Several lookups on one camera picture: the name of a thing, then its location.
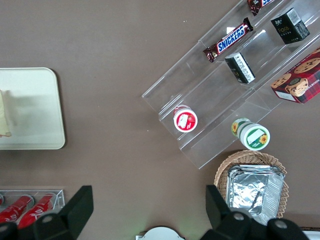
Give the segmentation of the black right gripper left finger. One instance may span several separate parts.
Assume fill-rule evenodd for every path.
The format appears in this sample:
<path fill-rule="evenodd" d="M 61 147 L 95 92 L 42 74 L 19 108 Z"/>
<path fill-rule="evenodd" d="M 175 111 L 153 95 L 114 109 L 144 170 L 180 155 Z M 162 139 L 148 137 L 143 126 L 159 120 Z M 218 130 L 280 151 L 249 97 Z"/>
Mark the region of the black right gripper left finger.
<path fill-rule="evenodd" d="M 41 216 L 30 226 L 18 229 L 13 222 L 0 225 L 2 240 L 76 240 L 94 210 L 93 188 L 83 185 L 58 212 Z"/>

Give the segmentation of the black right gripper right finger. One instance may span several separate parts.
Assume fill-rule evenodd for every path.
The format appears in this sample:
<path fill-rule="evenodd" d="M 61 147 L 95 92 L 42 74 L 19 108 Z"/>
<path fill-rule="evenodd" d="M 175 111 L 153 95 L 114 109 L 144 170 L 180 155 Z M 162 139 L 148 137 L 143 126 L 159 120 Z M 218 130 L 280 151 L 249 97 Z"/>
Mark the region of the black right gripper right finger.
<path fill-rule="evenodd" d="M 267 225 L 240 211 L 231 211 L 215 185 L 205 189 L 205 208 L 212 226 L 202 240 L 307 240 L 294 222 L 273 218 Z"/>

